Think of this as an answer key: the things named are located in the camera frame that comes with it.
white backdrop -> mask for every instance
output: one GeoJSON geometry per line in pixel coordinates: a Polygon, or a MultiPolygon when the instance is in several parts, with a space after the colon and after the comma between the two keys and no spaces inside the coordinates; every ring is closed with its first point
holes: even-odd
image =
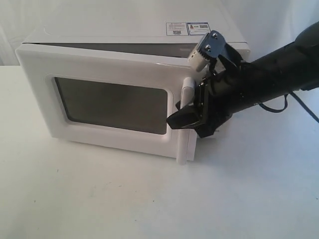
{"type": "MultiPolygon", "coordinates": [[[[0,65],[18,65],[14,50],[65,0],[0,0],[0,65]]],[[[251,60],[291,41],[319,20],[319,0],[222,0],[242,31],[251,60]]]]}

white handle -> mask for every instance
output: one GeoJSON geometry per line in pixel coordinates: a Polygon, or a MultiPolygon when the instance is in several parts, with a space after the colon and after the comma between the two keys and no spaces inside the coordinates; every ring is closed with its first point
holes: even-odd
{"type": "MultiPolygon", "coordinates": [[[[194,96],[195,81],[187,77],[184,79],[180,96],[180,108],[187,105],[194,96]]],[[[177,142],[176,161],[180,165],[185,165],[187,160],[194,159],[197,134],[192,129],[180,129],[177,142]]]]}

microwave window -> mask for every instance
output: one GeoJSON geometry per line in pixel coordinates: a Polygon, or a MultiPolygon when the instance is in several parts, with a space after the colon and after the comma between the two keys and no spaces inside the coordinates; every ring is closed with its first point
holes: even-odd
{"type": "Polygon", "coordinates": [[[57,77],[55,82],[71,121],[166,133],[165,90],[57,77]]]}

screw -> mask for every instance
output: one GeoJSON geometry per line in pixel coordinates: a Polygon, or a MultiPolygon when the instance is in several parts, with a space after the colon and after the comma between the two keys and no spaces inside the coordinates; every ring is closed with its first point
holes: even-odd
{"type": "Polygon", "coordinates": [[[205,50],[210,51],[210,45],[205,46],[205,50]]]}

microwave door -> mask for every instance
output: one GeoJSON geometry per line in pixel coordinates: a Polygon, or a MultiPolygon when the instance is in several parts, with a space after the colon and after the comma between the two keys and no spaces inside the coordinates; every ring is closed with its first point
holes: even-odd
{"type": "Polygon", "coordinates": [[[16,52],[53,137],[174,158],[184,142],[193,159],[196,142],[166,124],[184,80],[200,79],[186,58],[30,43],[16,52]]]}

